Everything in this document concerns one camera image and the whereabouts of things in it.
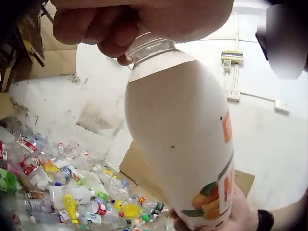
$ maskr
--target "bottle neck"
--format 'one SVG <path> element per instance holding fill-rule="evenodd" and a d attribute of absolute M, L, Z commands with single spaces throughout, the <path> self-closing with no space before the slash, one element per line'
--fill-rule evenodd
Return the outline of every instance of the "bottle neck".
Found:
<path fill-rule="evenodd" d="M 174 50 L 175 46 L 172 40 L 163 39 L 147 32 L 136 38 L 126 52 L 126 57 L 132 60 L 134 68 L 136 68 L 151 57 Z"/>

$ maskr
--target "white bottle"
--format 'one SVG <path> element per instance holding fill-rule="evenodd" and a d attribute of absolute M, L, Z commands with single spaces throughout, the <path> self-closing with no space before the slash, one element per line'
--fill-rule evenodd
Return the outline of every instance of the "white bottle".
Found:
<path fill-rule="evenodd" d="M 50 200 L 54 202 L 58 210 L 64 209 L 62 201 L 62 186 L 49 186 Z M 78 188 L 72 188 L 72 197 L 75 200 L 75 204 L 87 204 L 90 202 L 91 197 L 95 196 L 95 192 L 88 190 L 86 187 L 79 186 Z"/>
<path fill-rule="evenodd" d="M 203 64 L 150 32 L 126 56 L 134 68 L 125 118 L 144 160 L 188 228 L 218 228 L 230 214 L 234 183 L 225 92 Z"/>

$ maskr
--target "pile of plastic bottles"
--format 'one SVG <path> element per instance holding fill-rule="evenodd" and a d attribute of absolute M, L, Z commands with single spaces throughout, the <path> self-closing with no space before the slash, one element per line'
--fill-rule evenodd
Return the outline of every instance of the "pile of plastic bottles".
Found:
<path fill-rule="evenodd" d="M 9 132 L 15 140 L 0 141 L 0 167 L 9 176 L 0 190 L 14 194 L 16 229 L 40 224 L 68 230 L 173 229 L 164 204 L 132 194 L 126 181 L 75 142 L 54 144 L 21 126 Z"/>

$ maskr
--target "wall socket panel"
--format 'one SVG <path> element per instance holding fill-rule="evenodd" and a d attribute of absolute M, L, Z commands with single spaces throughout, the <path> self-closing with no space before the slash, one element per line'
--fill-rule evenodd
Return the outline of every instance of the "wall socket panel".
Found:
<path fill-rule="evenodd" d="M 241 93 L 239 91 L 226 91 L 226 97 L 228 101 L 239 102 Z"/>
<path fill-rule="evenodd" d="M 288 109 L 288 104 L 283 101 L 275 100 L 275 111 L 283 112 L 285 114 L 289 114 L 290 111 Z"/>

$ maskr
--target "green leaf illustration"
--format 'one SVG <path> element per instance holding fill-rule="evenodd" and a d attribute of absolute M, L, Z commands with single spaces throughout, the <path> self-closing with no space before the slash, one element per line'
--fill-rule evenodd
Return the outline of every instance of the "green leaf illustration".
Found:
<path fill-rule="evenodd" d="M 196 209 L 196 210 L 182 210 L 181 213 L 188 217 L 202 217 L 203 211 L 202 209 Z"/>
<path fill-rule="evenodd" d="M 213 183 L 210 183 L 206 186 L 204 186 L 201 191 L 200 191 L 200 194 L 201 195 L 204 195 L 204 196 L 209 196 L 213 190 L 213 188 L 215 187 L 216 185 L 216 182 L 213 182 Z"/>

